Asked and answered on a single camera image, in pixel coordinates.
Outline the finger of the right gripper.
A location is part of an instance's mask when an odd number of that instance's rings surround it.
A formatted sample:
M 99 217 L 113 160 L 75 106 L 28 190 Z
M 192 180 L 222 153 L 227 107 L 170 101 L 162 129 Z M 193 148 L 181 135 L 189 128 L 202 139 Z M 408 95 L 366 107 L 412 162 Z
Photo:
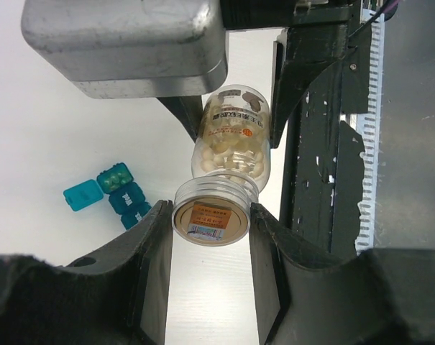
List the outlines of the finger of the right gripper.
M 196 142 L 203 116 L 202 97 L 176 96 L 157 99 L 181 123 L 192 141 Z

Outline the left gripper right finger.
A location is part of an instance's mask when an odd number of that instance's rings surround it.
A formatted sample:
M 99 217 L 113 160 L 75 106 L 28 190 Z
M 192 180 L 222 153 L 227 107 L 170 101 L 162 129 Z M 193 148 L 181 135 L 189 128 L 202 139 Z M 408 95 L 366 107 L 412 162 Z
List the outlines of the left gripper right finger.
M 435 344 L 434 249 L 370 249 L 343 260 L 258 203 L 250 216 L 261 344 Z

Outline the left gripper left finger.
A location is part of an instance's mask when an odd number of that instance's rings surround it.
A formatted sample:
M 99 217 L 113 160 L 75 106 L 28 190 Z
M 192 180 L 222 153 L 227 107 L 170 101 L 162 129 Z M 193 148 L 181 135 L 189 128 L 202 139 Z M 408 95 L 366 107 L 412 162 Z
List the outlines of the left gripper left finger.
M 163 344 L 172 208 L 67 266 L 0 255 L 0 344 Z

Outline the teal pill organizer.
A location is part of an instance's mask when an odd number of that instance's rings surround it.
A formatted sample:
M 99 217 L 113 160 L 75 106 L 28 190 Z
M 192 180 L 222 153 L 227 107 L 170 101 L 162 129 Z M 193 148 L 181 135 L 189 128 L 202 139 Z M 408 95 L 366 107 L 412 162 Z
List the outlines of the teal pill organizer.
M 63 191 L 63 197 L 72 211 L 81 211 L 105 197 L 126 230 L 136 226 L 152 208 L 144 191 L 123 162 L 100 172 L 90 179 Z

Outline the clear bottle cap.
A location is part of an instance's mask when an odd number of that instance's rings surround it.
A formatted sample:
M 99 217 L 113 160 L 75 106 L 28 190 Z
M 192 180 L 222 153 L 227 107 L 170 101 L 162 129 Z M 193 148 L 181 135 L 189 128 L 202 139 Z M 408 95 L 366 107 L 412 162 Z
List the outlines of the clear bottle cap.
M 185 240 L 221 247 L 242 239 L 250 228 L 250 208 L 258 202 L 256 184 L 238 175 L 194 178 L 179 187 L 171 223 Z

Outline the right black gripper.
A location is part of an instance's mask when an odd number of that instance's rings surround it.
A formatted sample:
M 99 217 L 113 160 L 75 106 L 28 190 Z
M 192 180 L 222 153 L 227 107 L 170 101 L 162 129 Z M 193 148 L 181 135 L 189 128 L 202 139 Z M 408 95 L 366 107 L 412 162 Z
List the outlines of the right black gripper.
M 273 45 L 270 146 L 275 149 L 309 86 L 347 51 L 361 1 L 221 1 L 226 31 L 285 28 Z

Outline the clear pill bottle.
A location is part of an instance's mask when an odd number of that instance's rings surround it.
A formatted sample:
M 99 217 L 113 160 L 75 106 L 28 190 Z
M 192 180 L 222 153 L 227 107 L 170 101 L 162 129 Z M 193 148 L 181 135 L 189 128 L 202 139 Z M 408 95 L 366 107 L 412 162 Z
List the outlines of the clear pill bottle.
M 195 178 L 217 175 L 259 191 L 270 177 L 270 107 L 257 90 L 224 86 L 207 99 L 191 158 Z

